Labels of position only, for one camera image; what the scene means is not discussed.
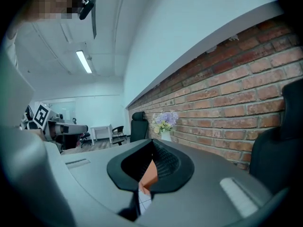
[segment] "black office chair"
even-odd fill
[[[146,137],[148,121],[143,119],[144,112],[136,112],[132,115],[131,122],[131,138],[130,142],[134,142],[137,140],[143,140]]]
[[[251,153],[250,174],[276,194],[301,175],[303,158],[303,79],[286,85],[285,113],[280,127],[264,131]]]
[[[113,137],[114,137],[115,135],[117,135],[118,138],[119,138],[119,137],[122,135],[122,136],[125,137],[125,139],[127,140],[126,135],[124,135],[124,133],[123,133],[123,129],[124,129],[124,126],[119,126],[119,127],[114,128],[114,129],[112,130]]]
[[[77,119],[73,118],[72,121],[74,122],[74,124],[77,124]],[[87,137],[90,136],[90,133],[86,132],[84,133],[83,136],[80,137],[80,140],[82,140],[82,144],[81,144],[81,148],[83,147],[84,142],[87,140]]]

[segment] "fluorescent light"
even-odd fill
[[[83,65],[84,69],[86,70],[86,72],[87,73],[92,73],[91,69],[89,68],[89,65],[88,65],[88,63],[85,59],[83,51],[77,51],[76,53],[77,53],[77,56],[79,57],[79,60],[81,61],[82,65]]]

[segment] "red brick wall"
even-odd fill
[[[277,17],[226,40],[162,81],[129,107],[145,111],[149,137],[153,113],[174,110],[172,140],[207,150],[247,169],[258,134],[280,124],[282,87],[302,77],[297,36]]]

